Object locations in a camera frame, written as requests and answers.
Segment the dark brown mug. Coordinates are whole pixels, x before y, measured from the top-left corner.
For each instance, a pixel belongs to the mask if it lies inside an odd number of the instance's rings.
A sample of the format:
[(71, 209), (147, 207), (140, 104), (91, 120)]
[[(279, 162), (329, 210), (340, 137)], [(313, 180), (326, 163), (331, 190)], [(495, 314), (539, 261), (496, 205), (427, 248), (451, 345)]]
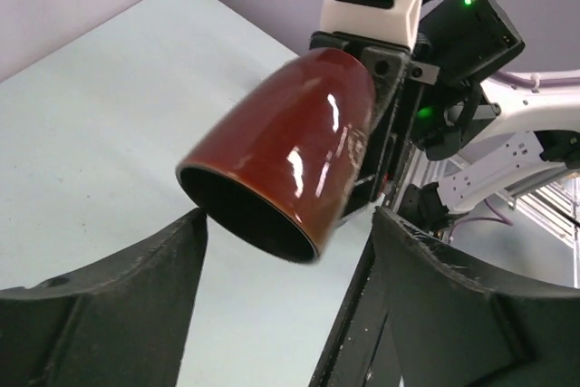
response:
[(250, 245), (313, 263), (361, 170), (374, 102), (361, 62), (312, 50), (267, 77), (193, 147), (177, 166), (179, 185)]

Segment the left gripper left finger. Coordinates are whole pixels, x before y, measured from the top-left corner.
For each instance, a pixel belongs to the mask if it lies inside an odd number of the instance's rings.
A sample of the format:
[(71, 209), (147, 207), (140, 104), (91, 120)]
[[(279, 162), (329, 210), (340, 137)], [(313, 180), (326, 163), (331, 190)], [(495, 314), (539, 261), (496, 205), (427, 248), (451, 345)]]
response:
[(207, 244), (194, 209), (88, 266), (2, 290), (2, 385), (176, 385)]

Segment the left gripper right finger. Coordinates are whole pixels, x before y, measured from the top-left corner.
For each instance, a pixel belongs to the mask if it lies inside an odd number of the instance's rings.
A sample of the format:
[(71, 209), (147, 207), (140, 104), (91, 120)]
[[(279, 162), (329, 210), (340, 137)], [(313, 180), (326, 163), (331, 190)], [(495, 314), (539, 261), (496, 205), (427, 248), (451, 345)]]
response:
[(384, 208), (313, 386), (576, 386), (579, 292), (511, 273)]

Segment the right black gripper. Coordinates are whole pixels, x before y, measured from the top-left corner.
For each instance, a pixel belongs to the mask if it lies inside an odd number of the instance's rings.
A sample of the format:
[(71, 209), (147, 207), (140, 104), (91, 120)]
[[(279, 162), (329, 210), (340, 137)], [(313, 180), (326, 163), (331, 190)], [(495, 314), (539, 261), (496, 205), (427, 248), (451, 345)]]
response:
[[(397, 0), (412, 9), (431, 0)], [(431, 161), (452, 157), (474, 140), (499, 107), (482, 82), (523, 51), (525, 43), (496, 0), (440, 0), (420, 20), (380, 19), (382, 37), (364, 31), (312, 34), (310, 47), (334, 48), (359, 61), (372, 79), (370, 137), (348, 203), (376, 200), (387, 181), (399, 180), (410, 146)]]

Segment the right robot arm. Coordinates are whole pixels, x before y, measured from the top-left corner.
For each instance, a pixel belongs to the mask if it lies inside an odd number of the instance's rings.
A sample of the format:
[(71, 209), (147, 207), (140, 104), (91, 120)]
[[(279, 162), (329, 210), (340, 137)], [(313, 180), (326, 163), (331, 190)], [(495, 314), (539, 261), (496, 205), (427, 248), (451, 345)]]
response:
[(507, 79), (524, 43), (496, 0), (324, 0), (313, 48), (353, 55), (372, 77), (371, 136), (349, 218), (398, 183), (410, 147), (431, 161), (496, 137), (460, 172), (408, 188), (401, 213), (437, 231), (484, 198), (553, 168), (579, 166), (577, 79)]

